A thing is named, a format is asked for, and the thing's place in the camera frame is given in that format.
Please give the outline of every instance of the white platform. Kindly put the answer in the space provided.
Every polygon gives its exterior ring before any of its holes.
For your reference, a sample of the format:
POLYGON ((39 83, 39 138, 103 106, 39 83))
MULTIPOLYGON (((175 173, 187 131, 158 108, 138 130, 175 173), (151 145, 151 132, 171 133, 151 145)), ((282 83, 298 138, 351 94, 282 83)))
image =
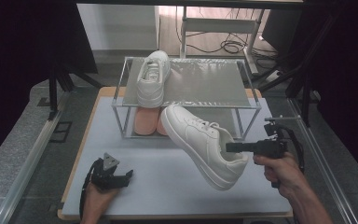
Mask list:
MULTIPOLYGON (((284 215, 291 210, 286 199, 264 177, 264 169, 254 164, 252 153, 236 185, 227 191, 213 189, 203 179, 194 162, 170 139, 122 139, 111 102, 101 97, 89 128, 86 144, 62 209, 65 216, 78 215, 80 191, 92 163, 104 152, 120 160, 115 174, 133 169, 130 185, 107 209, 116 218, 159 218, 284 215)), ((265 99, 247 142, 267 138, 263 125, 271 117, 265 99)), ((253 112, 242 110, 241 120, 253 112)))

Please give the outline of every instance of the glass shelf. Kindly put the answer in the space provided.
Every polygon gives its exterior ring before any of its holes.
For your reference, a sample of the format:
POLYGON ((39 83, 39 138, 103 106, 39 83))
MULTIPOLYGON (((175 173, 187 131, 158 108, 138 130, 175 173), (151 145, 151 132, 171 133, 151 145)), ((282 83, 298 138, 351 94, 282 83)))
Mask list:
MULTIPOLYGON (((145 58, 126 57, 113 99, 118 126, 123 137, 165 137, 155 132, 139 135, 132 129, 138 107, 136 81, 145 58), (118 96, 125 87, 124 96, 118 96)), ((176 59, 172 58, 171 72, 164 84, 161 107, 182 105, 195 116, 217 122, 234 139, 244 140, 255 120, 260 103, 252 87, 246 94, 243 80, 250 80, 244 60, 176 59), (242 126, 239 111, 254 110, 253 117, 242 126)))

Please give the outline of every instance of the dark backdrop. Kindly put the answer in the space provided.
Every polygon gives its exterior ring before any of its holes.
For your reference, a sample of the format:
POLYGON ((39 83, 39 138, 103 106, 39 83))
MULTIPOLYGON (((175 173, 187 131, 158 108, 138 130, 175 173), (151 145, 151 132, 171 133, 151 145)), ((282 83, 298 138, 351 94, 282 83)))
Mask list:
POLYGON ((324 119, 358 161, 358 1, 350 1, 312 66, 324 119))
POLYGON ((0 1, 0 146, 30 89, 60 63, 97 72, 76 4, 0 1))

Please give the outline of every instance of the shoe sole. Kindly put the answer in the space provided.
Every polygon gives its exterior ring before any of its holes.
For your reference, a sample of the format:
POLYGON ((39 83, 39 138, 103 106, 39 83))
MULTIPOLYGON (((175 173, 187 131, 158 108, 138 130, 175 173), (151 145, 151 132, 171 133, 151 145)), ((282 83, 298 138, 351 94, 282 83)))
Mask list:
POLYGON ((157 128, 156 131, 161 134, 161 135, 168 135, 167 132, 165 132, 164 126, 162 125, 162 121, 161 121, 161 113, 162 111, 164 111, 163 109, 161 109, 161 111, 159 111, 158 114, 158 122, 157 122, 157 128))
POLYGON ((161 115, 162 125, 164 126, 165 131, 168 136, 173 140, 173 142, 185 151, 185 153, 191 158, 191 160, 196 164, 200 173, 204 179, 211 185, 214 189, 218 190, 227 190, 234 186, 235 182, 226 181, 221 178, 217 173, 212 170, 208 164, 200 157, 196 150, 189 145, 185 139, 183 139, 172 127, 167 117, 167 110, 164 109, 161 115))
POLYGON ((133 130, 140 135, 154 133, 158 126, 159 108, 137 107, 133 130))

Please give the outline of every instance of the shoe tongue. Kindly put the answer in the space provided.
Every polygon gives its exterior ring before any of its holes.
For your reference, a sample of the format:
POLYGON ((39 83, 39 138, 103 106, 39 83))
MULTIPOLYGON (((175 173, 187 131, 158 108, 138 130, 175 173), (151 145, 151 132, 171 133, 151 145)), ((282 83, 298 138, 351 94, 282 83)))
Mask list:
POLYGON ((157 81, 158 80, 158 64, 157 63, 148 63, 147 64, 147 72, 145 79, 150 81, 157 81))

